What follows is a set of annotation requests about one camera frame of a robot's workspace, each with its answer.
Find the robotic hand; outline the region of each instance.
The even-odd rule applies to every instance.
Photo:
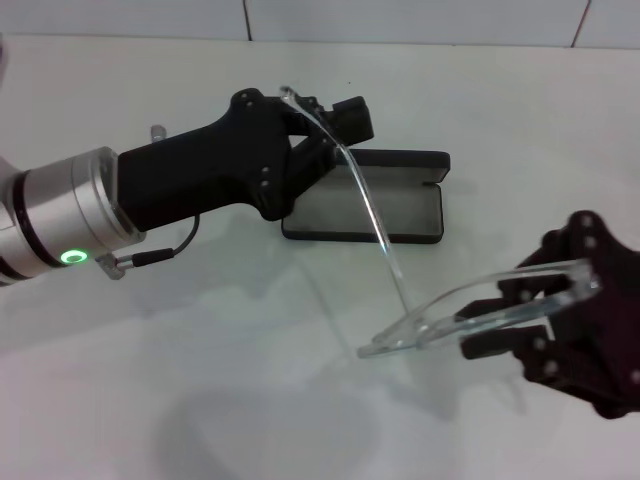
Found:
[[[604,418],[640,411],[640,254],[621,245],[593,212],[576,212],[548,232],[520,267],[587,259],[598,293],[549,315],[545,326],[504,328],[461,341],[468,359],[513,352],[524,377],[593,404]],[[478,300],[456,314],[460,321],[567,289],[558,277],[498,282],[502,297]]]
[[[325,111],[304,99],[348,145],[373,137],[362,97]],[[304,136],[292,147],[289,136]],[[111,252],[144,232],[246,203],[265,220],[335,167],[320,131],[280,101],[247,89],[217,122],[117,155],[107,147],[29,171],[0,163],[0,286],[89,258],[113,279],[172,258],[186,246],[117,259]]]

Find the robotic finger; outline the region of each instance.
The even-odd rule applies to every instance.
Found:
[[[640,411],[640,255],[620,244],[597,214],[583,211],[545,235],[522,265],[579,258],[590,262],[598,292],[548,316],[553,338],[543,326],[508,328],[463,339],[461,349],[469,359],[511,351],[527,380],[586,400],[604,418],[619,418]],[[502,308],[526,299],[523,291],[549,296],[566,283],[498,286],[503,297],[495,306]],[[469,307],[461,317],[477,313]]]

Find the white table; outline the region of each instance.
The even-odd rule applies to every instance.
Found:
[[[416,297],[515,265],[575,210],[640,248],[640,52],[9,37],[0,153],[21,168],[216,120],[283,83],[363,95],[374,148],[451,154],[445,236],[399,246]],[[151,232],[177,245],[190,221]],[[357,360],[400,304],[375,245],[285,240],[246,206],[120,282],[95,265],[0,293],[0,478],[640,476],[640,417],[456,348]]]

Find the screw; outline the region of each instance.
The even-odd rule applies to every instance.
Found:
[[[592,236],[588,236],[588,237],[584,237],[584,246],[585,248],[588,249],[593,249],[596,248],[596,245],[598,244],[598,242],[596,241],[596,239]]]
[[[151,127],[151,143],[160,142],[167,138],[167,129],[162,125],[153,125]]]
[[[591,218],[589,215],[583,215],[582,217],[580,217],[580,223],[582,223],[582,226],[584,228],[593,227],[593,218]]]
[[[520,292],[520,300],[523,303],[528,302],[529,300],[531,300],[531,292],[529,290],[522,290]]]
[[[540,337],[534,338],[534,340],[533,340],[533,348],[535,348],[536,350],[541,352],[542,350],[547,348],[546,340],[544,338],[540,338]]]
[[[556,362],[555,360],[549,360],[547,363],[544,364],[544,373],[545,375],[555,375],[556,373],[558,373],[558,370],[560,369],[560,367],[558,366],[558,362]]]

